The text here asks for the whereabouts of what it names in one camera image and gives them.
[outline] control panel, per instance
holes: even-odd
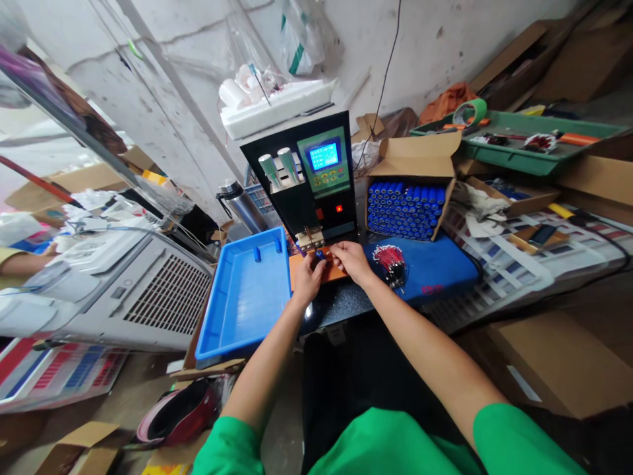
[[[343,127],[297,142],[303,173],[316,199],[350,188]]]

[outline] green sleeve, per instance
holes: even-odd
[[[473,433],[489,475],[587,475],[527,414],[509,404],[479,411]]]
[[[192,475],[263,475],[259,442],[253,429],[239,419],[216,421],[193,464]]]

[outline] black machine casing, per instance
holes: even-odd
[[[273,157],[277,157],[278,150],[283,147],[289,147],[293,154],[301,157],[297,142],[338,127],[344,128],[344,136],[346,138],[345,156],[347,169],[349,170],[347,174],[349,187],[347,189],[315,198],[304,173],[305,180],[301,184],[275,193],[270,192],[270,182],[258,161],[262,155],[270,154]],[[309,228],[322,226],[323,236],[326,241],[343,234],[347,235],[346,239],[356,240],[358,225],[356,222],[353,161],[351,159],[351,141],[349,137],[349,113],[344,111],[297,125],[291,129],[280,131],[240,146],[252,171],[262,184],[262,188],[268,195],[270,202],[288,232],[293,235],[293,238],[304,231],[304,226]],[[303,169],[305,164],[301,159],[300,161]]]

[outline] person's arm in mirror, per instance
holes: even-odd
[[[55,256],[35,255],[16,249],[0,249],[0,276],[31,277],[40,272]]]
[[[314,256],[303,259],[295,275],[295,292],[281,317],[239,376],[220,417],[248,424],[261,438],[274,402],[276,387],[292,354],[307,306],[317,296],[326,261],[312,270]]]
[[[476,450],[476,415],[490,404],[508,404],[506,398],[449,336],[412,309],[371,270],[360,244],[343,241],[330,251],[334,264],[367,293],[407,360]]]

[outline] person's hand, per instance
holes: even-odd
[[[305,307],[317,296],[318,289],[321,287],[321,276],[328,263],[328,261],[323,259],[312,270],[312,263],[315,259],[316,257],[313,253],[308,254],[303,258],[303,262],[297,267],[297,272],[295,273],[295,293],[292,298]]]
[[[376,277],[360,244],[341,241],[330,247],[330,252],[334,256],[334,265],[346,271],[361,287]]]

